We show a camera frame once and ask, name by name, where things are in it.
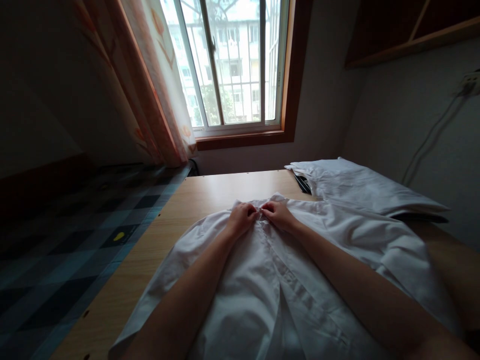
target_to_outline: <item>folded white shirt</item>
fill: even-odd
[[[355,209],[384,216],[450,210],[368,167],[341,157],[336,160],[292,162],[285,168],[305,177],[317,198]]]
[[[461,336],[456,312],[432,268],[426,245],[402,222],[324,201],[285,199],[278,193],[269,200],[284,202],[302,223],[368,264]],[[259,208],[267,201],[250,202]],[[109,359],[123,354],[162,297],[225,228],[230,213],[224,210],[203,218],[177,241],[139,299]],[[303,247],[264,215],[233,247],[188,355],[189,359],[391,357]]]

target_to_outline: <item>checkered bed sheet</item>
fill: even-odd
[[[2,359],[51,356],[190,169],[101,169],[2,235]]]

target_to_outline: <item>white wall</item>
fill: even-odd
[[[465,73],[480,38],[372,67],[345,140],[346,159],[400,182]],[[411,188],[452,211],[442,226],[480,250],[480,96],[468,100],[420,164]]]
[[[295,141],[201,151],[203,175],[281,169],[294,161],[334,158],[364,84],[364,69],[344,69],[358,0],[314,1]]]
[[[82,152],[2,58],[0,84],[0,179]]]
[[[96,165],[140,162],[74,28],[70,2],[4,1],[0,41],[5,57]]]

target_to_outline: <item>curtain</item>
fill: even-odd
[[[146,163],[178,167],[196,155],[187,103],[158,0],[75,0],[100,79]]]

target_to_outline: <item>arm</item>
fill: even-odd
[[[285,205],[270,201],[261,212],[303,245],[365,328],[386,348],[407,359],[477,359],[416,301],[302,224]]]
[[[225,229],[183,273],[140,329],[123,360],[184,359],[204,321],[230,250],[257,218],[238,205]]]

